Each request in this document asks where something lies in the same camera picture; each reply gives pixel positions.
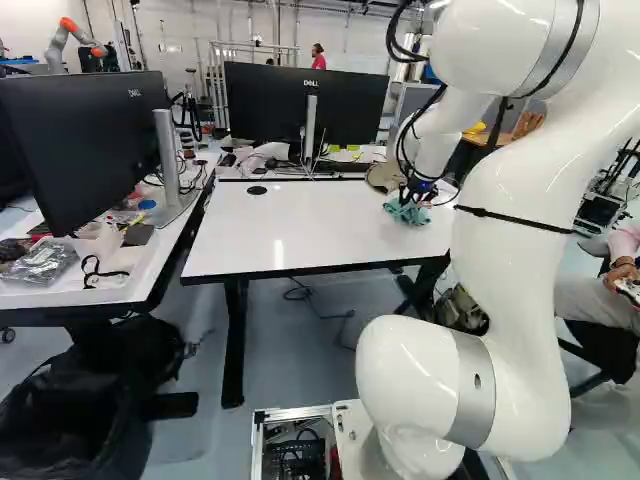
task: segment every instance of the pink shirt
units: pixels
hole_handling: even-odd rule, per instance
[[[311,68],[317,68],[319,70],[326,70],[327,69],[327,62],[324,59],[323,55],[316,55],[316,57],[313,59],[313,64],[311,65]]]
[[[626,228],[613,230],[609,235],[608,243],[612,262],[620,257],[636,258],[640,247],[640,223],[632,223]]]

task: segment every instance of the sleeve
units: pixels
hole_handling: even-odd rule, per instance
[[[609,235],[608,243],[611,262],[615,262],[620,257],[635,258],[638,247],[640,247],[640,223],[614,230]]]

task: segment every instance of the computer monitor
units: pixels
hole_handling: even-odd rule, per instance
[[[22,165],[50,231],[72,233],[160,163],[153,109],[160,72],[0,80],[0,145]]]
[[[361,145],[375,141],[389,77],[364,73],[225,62],[231,135],[300,142],[307,96],[318,98],[316,141]]]

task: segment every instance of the teal cloth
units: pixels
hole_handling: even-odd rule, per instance
[[[404,206],[400,205],[400,200],[394,198],[390,202],[383,205],[384,209],[391,214],[396,220],[412,226],[427,225],[431,222],[427,211],[418,206],[416,202],[411,200]]]

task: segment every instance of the person's hand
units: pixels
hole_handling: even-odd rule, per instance
[[[631,278],[637,280],[638,269],[635,266],[635,260],[631,257],[621,257],[614,263],[611,271],[604,276],[605,286],[612,292],[616,292],[614,282],[621,278]]]

